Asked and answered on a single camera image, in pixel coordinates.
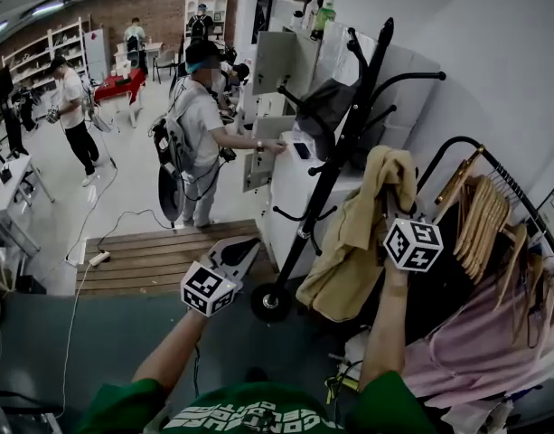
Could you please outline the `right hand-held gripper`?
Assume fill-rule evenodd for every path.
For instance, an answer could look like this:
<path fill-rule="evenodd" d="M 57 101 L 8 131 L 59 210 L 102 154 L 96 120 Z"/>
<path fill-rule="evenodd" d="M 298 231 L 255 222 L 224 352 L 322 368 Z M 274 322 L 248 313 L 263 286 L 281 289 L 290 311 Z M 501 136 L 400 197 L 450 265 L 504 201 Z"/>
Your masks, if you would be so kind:
<path fill-rule="evenodd" d="M 394 190 L 386 192 L 383 206 L 387 232 L 383 247 L 401 270 L 429 270 L 443 250 L 437 225 L 426 222 L 417 203 L 403 211 Z"/>

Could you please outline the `yellow beige jacket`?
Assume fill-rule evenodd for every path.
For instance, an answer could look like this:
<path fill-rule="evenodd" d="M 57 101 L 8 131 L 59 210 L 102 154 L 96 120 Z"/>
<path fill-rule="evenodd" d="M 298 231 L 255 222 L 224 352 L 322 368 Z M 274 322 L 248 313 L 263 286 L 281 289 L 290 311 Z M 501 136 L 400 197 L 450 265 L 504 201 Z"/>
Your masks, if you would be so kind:
<path fill-rule="evenodd" d="M 322 254 L 296 291 L 300 303 L 333 322 L 359 315 L 383 271 L 378 237 L 386 230 L 381 211 L 385 192 L 394 194 L 399 208 L 411 210 L 417 181 L 409 151 L 387 146 L 370 151 L 360 187 L 330 220 Z"/>

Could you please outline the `row of wooden hangers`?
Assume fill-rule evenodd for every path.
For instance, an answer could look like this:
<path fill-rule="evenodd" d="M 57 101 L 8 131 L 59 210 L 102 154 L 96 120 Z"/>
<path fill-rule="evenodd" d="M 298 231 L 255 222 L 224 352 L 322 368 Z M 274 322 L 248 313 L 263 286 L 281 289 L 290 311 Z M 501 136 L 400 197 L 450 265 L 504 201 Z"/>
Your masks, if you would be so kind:
<path fill-rule="evenodd" d="M 467 277 L 477 284 L 483 277 L 497 235 L 511 215 L 509 198 L 492 177 L 469 177 L 458 194 L 458 236 L 454 256 Z"/>

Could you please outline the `curved wooden hanger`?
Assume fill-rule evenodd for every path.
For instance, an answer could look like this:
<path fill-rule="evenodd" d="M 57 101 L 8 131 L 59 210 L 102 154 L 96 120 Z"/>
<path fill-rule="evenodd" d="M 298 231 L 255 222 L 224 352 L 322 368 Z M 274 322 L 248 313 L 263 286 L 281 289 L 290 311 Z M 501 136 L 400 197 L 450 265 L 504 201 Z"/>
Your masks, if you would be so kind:
<path fill-rule="evenodd" d="M 512 245 L 512 255 L 510 256 L 510 259 L 508 261 L 508 265 L 506 267 L 506 270 L 504 271 L 504 274 L 502 276 L 501 280 L 501 290 L 497 297 L 497 302 L 494 306 L 494 310 L 498 309 L 502 303 L 503 297 L 505 296 L 505 293 L 507 291 L 507 288 L 510 284 L 510 280 L 512 278 L 513 269 L 515 266 L 515 263 L 521 253 L 521 249 L 527 239 L 527 227 L 524 223 L 517 224 L 515 226 L 509 226 L 507 225 L 503 233 L 510 237 L 513 240 Z"/>

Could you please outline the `person's left forearm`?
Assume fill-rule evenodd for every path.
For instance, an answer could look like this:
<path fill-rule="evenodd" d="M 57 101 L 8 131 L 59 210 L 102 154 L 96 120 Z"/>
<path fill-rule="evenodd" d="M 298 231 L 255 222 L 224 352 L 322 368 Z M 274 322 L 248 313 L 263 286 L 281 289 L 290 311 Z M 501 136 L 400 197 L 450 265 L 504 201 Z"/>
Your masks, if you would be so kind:
<path fill-rule="evenodd" d="M 132 382 L 154 380 L 170 394 L 180 380 L 208 318 L 190 309 L 137 368 Z"/>

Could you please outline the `black clothes rack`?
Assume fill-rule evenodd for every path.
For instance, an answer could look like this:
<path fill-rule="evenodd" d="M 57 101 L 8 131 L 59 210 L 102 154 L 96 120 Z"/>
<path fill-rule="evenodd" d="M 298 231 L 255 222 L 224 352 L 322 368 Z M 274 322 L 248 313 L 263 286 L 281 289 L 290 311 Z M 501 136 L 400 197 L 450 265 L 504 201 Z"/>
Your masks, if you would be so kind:
<path fill-rule="evenodd" d="M 418 179 L 417 182 L 417 190 L 420 191 L 427 180 L 430 178 L 434 170 L 437 168 L 438 164 L 440 163 L 441 159 L 444 157 L 446 151 L 457 143 L 466 143 L 471 146 L 473 146 L 475 149 L 482 148 L 483 151 L 481 152 L 481 155 L 483 158 L 489 163 L 489 165 L 492 167 L 494 172 L 498 174 L 505 183 L 507 183 L 510 188 L 512 189 L 512 192 L 518 197 L 518 200 L 520 203 L 524 206 L 528 214 L 530 215 L 533 223 L 537 226 L 537 228 L 540 230 L 540 233 L 542 237 L 545 239 L 547 244 L 549 245 L 549 248 L 551 250 L 551 254 L 554 257 L 554 237 L 552 233 L 550 232 L 549 228 L 547 227 L 546 223 L 542 220 L 541 215 L 539 214 L 539 211 L 534 208 L 533 204 L 531 203 L 529 197 L 526 195 L 526 193 L 521 189 L 521 187 L 518 185 L 518 183 L 515 181 L 515 179 L 511 176 L 511 174 L 503 167 L 503 165 L 485 148 L 485 146 L 481 143 L 479 143 L 477 140 L 471 137 L 465 137 L 465 136 L 457 136 L 457 137 L 451 137 L 449 138 L 436 152 L 432 160 L 430 161 L 429 165 L 427 166 L 425 172 L 423 175 Z"/>

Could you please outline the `gold metal bar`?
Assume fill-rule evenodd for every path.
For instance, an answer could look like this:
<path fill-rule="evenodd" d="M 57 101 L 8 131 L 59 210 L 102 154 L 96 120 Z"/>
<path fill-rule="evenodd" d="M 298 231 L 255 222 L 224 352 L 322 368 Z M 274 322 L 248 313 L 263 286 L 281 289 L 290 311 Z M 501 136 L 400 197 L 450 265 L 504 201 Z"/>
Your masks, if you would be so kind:
<path fill-rule="evenodd" d="M 447 209 L 455 196 L 460 191 L 463 183 L 467 177 L 471 174 L 476 160 L 483 154 L 485 147 L 480 145 L 476 150 L 470 155 L 469 158 L 464 159 L 460 165 L 457 167 L 456 171 L 446 183 L 442 192 L 435 200 L 435 204 L 441 209 Z"/>

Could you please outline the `black coat stand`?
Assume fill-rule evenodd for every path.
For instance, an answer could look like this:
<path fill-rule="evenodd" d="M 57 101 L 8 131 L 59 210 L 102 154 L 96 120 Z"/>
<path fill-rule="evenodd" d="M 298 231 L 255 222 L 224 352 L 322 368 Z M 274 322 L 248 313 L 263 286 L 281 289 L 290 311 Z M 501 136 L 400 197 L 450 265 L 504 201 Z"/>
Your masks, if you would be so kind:
<path fill-rule="evenodd" d="M 388 18 L 380 29 L 377 45 L 370 61 L 366 61 L 364 58 L 355 29 L 352 27 L 348 29 L 350 41 L 347 42 L 347 48 L 358 60 L 360 84 L 352 97 L 348 118 L 345 121 L 345 125 L 343 126 L 337 142 L 333 142 L 333 131 L 328 129 L 323 118 L 315 112 L 313 108 L 309 107 L 305 101 L 295 97 L 285 86 L 280 85 L 277 88 L 278 93 L 292 100 L 300 111 L 316 121 L 324 132 L 329 151 L 322 165 L 311 167 L 307 170 L 309 175 L 318 175 L 319 178 L 304 213 L 299 217 L 294 217 L 282 211 L 277 206 L 273 208 L 274 212 L 292 222 L 296 222 L 298 228 L 292 247 L 286 256 L 286 261 L 284 266 L 280 269 L 276 281 L 256 287 L 250 295 L 250 308 L 252 312 L 256 318 L 267 324 L 283 321 L 291 309 L 292 296 L 286 289 L 286 283 L 305 245 L 310 242 L 315 253 L 317 255 L 321 253 L 315 240 L 315 225 L 330 214 L 329 212 L 323 211 L 326 200 L 333 190 L 333 186 L 343 166 L 356 150 L 360 138 L 365 131 L 377 125 L 385 117 L 397 110 L 397 107 L 392 105 L 376 118 L 371 117 L 372 108 L 381 93 L 388 87 L 402 80 L 443 81 L 446 79 L 446 74 L 442 71 L 405 72 L 393 76 L 381 84 L 377 83 L 380 68 L 393 37 L 394 26 L 394 20 L 391 17 Z"/>

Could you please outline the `white crumpled paper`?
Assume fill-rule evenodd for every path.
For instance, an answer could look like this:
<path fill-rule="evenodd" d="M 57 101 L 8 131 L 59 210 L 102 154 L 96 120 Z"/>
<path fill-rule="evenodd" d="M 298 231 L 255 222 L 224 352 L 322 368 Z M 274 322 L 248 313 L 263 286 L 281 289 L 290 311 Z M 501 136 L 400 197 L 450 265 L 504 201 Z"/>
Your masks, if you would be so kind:
<path fill-rule="evenodd" d="M 363 330 L 351 337 L 344 345 L 345 359 L 350 363 L 361 361 L 364 358 L 368 346 L 370 331 Z"/>

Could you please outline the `pink hanging garment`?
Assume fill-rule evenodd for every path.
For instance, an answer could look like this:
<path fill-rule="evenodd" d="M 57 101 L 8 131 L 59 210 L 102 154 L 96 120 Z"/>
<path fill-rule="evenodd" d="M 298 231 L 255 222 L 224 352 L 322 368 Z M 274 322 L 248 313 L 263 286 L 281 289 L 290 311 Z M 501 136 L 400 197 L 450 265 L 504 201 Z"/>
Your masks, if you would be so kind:
<path fill-rule="evenodd" d="M 429 335 L 407 346 L 404 383 L 427 405 L 447 408 L 513 394 L 554 377 L 554 291 L 520 325 L 524 291 L 498 298 L 494 278 Z"/>

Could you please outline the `grey bag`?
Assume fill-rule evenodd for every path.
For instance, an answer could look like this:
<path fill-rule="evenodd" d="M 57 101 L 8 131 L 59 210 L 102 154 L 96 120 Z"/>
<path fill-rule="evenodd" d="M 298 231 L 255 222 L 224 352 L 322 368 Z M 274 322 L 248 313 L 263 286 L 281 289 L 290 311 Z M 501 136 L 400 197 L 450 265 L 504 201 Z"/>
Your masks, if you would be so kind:
<path fill-rule="evenodd" d="M 304 106 L 298 108 L 296 122 L 314 140 L 319 160 L 325 161 L 334 150 L 334 131 L 348 112 L 360 85 L 360 80 L 346 85 L 331 78 L 302 97 Z"/>

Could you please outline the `clear plastic bag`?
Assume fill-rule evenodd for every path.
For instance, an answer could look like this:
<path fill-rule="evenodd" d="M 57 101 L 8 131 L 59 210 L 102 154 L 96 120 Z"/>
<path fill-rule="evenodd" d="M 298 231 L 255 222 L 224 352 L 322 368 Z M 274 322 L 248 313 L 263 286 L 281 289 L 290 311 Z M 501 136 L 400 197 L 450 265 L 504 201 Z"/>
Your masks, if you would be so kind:
<path fill-rule="evenodd" d="M 349 29 L 349 26 L 338 23 L 333 23 L 331 29 L 332 35 L 335 37 L 336 51 L 333 56 L 332 77 L 345 85 L 351 85 L 359 79 L 361 66 L 357 56 L 348 48 L 348 43 L 352 40 Z M 370 36 L 358 31 L 355 31 L 355 36 L 365 59 L 365 65 L 368 65 L 376 42 Z"/>

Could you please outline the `small white shelf unit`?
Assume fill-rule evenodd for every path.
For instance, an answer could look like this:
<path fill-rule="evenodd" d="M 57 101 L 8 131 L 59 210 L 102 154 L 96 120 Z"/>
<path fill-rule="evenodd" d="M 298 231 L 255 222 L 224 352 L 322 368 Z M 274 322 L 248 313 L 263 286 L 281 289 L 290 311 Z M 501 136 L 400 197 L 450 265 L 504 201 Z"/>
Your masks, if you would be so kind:
<path fill-rule="evenodd" d="M 212 17 L 214 22 L 213 31 L 209 33 L 209 40 L 224 41 L 225 25 L 227 16 L 228 0 L 186 0 L 184 9 L 184 39 L 189 42 L 190 30 L 188 28 L 189 20 L 197 12 L 198 4 L 206 4 L 208 7 L 207 13 Z"/>

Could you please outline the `black chair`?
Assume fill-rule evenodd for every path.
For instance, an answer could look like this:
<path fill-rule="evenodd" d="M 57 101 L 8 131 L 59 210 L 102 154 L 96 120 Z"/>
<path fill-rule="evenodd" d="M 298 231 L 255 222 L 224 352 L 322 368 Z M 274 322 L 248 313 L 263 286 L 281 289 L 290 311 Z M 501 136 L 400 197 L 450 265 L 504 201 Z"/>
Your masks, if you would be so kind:
<path fill-rule="evenodd" d="M 0 391 L 0 434 L 63 434 L 62 408 L 17 392 Z"/>

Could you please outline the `ceiling tube lights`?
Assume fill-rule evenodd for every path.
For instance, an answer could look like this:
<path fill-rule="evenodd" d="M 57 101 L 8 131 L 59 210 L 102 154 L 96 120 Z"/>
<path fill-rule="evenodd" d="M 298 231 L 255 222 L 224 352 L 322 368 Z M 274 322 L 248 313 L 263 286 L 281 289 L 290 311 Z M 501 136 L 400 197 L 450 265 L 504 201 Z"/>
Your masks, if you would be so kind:
<path fill-rule="evenodd" d="M 39 17 L 45 14 L 57 11 L 65 6 L 65 2 L 62 0 L 48 1 L 44 4 L 34 7 L 33 9 L 26 10 L 19 16 L 14 16 L 12 19 L 5 19 L 0 22 L 0 33 L 6 30 L 12 24 L 21 22 L 25 18 Z"/>

